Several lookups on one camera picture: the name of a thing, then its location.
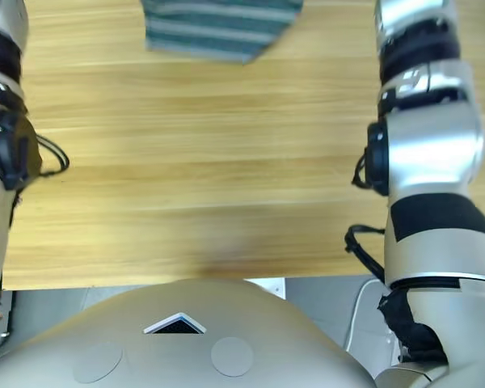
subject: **wood grain surface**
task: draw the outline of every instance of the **wood grain surface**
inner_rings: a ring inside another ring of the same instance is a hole
[[[485,0],[458,3],[485,113]],[[306,0],[245,66],[147,52],[137,0],[27,7],[27,105],[72,167],[25,193],[7,289],[365,271],[343,236],[386,219],[350,185],[376,114],[373,0]],[[471,190],[485,210],[485,164]]]

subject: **white cable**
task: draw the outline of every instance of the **white cable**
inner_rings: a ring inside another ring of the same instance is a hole
[[[354,302],[354,309],[352,311],[352,318],[350,320],[350,326],[348,328],[347,339],[345,340],[345,350],[347,352],[350,351],[350,345],[352,344],[352,339],[354,337],[354,327],[356,326],[356,317],[357,317],[357,310],[359,309],[359,304],[361,302],[361,298],[363,297],[363,293],[368,285],[372,283],[381,283],[379,279],[369,279],[359,289],[359,293],[357,293],[356,301]]]

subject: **black band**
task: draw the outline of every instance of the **black band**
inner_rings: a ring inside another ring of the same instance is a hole
[[[427,20],[413,24],[382,50],[382,85],[412,67],[432,61],[458,59],[460,55],[456,32],[447,23]]]
[[[485,234],[485,216],[471,200],[458,194],[409,196],[390,209],[397,242],[426,230],[464,229]]]
[[[397,280],[391,289],[459,289],[460,279],[457,277],[425,276]]]
[[[18,46],[0,34],[0,73],[19,83],[22,74],[21,52]]]

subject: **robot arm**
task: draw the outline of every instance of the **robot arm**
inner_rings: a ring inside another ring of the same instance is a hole
[[[0,1],[0,289],[9,229],[19,194],[39,176],[52,174],[41,172],[38,144],[52,152],[54,147],[36,135],[26,117],[27,109],[19,85],[27,32],[27,11],[23,1]],[[68,158],[65,155],[63,162],[65,165],[61,164],[61,167],[66,169]]]
[[[438,387],[485,386],[485,216],[468,193],[485,131],[457,26],[452,1],[377,2],[382,88],[356,169],[365,181],[355,178],[388,197],[392,294],[379,309],[406,359],[447,364],[432,376]],[[398,372],[386,371],[378,386],[393,386]]]

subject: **black cable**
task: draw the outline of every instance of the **black cable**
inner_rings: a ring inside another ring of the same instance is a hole
[[[363,189],[370,189],[372,188],[372,185],[366,183],[362,178],[361,178],[361,172],[365,168],[365,158],[366,158],[366,153],[363,154],[359,158],[356,164],[356,169],[354,170],[354,177],[352,178],[352,184],[354,186],[357,186],[358,188],[363,188]]]
[[[48,178],[50,176],[54,176],[65,172],[70,167],[70,159],[65,151],[56,143],[49,140],[47,137],[41,136],[36,134],[36,138],[38,139],[38,144],[48,150],[59,162],[60,169],[59,170],[48,170],[40,173],[40,176],[43,178]]]
[[[385,269],[371,256],[365,249],[357,242],[357,233],[377,233],[384,234],[384,229],[376,229],[366,225],[352,225],[348,228],[348,232],[345,234],[345,243],[347,247],[345,250],[348,253],[353,253],[359,261],[383,284],[385,283]]]

